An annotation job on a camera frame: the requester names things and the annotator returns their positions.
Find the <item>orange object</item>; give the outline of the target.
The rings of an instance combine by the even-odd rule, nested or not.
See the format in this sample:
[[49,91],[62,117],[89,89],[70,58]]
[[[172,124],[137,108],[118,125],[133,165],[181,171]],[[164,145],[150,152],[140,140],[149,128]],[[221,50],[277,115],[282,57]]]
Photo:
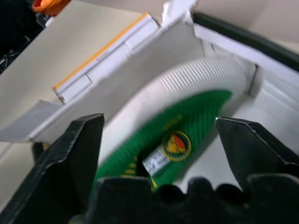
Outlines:
[[32,9],[43,15],[57,16],[71,0],[34,0]]

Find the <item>white shoe with green sole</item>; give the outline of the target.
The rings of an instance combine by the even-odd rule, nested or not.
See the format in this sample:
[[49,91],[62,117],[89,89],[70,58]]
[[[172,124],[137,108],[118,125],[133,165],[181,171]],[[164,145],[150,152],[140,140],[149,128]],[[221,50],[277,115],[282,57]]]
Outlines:
[[144,176],[157,190],[202,154],[223,107],[245,91],[236,60],[191,60],[157,76],[104,126],[95,181]]

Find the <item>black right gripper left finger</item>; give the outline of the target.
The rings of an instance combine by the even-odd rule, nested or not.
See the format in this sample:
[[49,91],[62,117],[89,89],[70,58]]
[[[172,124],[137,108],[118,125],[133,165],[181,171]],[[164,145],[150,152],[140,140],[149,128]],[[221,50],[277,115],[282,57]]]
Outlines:
[[36,161],[0,213],[0,224],[67,224],[88,208],[104,115],[83,116]]

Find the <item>white cardboard shoebox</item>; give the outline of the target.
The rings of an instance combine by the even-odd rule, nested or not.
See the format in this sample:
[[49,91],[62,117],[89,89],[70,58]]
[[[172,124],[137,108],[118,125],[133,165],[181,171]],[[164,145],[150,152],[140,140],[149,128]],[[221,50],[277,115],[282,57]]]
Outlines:
[[[117,70],[67,104],[53,86],[143,14],[73,0],[36,34],[22,37],[16,47],[0,38],[0,204],[10,200],[33,168],[34,147],[43,153],[72,121],[83,116],[102,113],[105,126],[157,76],[202,58],[232,58],[246,75],[244,93],[226,104],[218,117],[257,122],[299,156],[299,44],[289,49],[193,13],[197,2],[166,2],[162,21],[152,17],[159,30]],[[198,175],[208,177],[213,185],[225,181],[239,186],[217,133],[216,118],[202,144],[203,153],[173,182],[182,189]]]

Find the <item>white shoebox lid yellow edge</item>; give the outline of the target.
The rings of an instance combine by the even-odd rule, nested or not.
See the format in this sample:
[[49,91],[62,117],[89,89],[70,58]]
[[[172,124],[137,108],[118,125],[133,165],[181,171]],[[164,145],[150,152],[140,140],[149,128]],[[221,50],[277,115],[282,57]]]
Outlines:
[[152,16],[144,13],[90,59],[53,86],[54,93],[62,103],[69,103],[85,89],[117,70],[158,30],[159,25]]

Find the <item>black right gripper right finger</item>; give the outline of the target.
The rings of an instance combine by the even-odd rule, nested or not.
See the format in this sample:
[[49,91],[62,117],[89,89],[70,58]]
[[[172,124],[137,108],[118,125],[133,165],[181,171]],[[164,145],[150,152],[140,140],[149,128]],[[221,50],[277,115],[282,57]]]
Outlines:
[[299,178],[299,156],[261,124],[217,117],[215,122],[231,171],[243,190],[259,174],[288,174]]

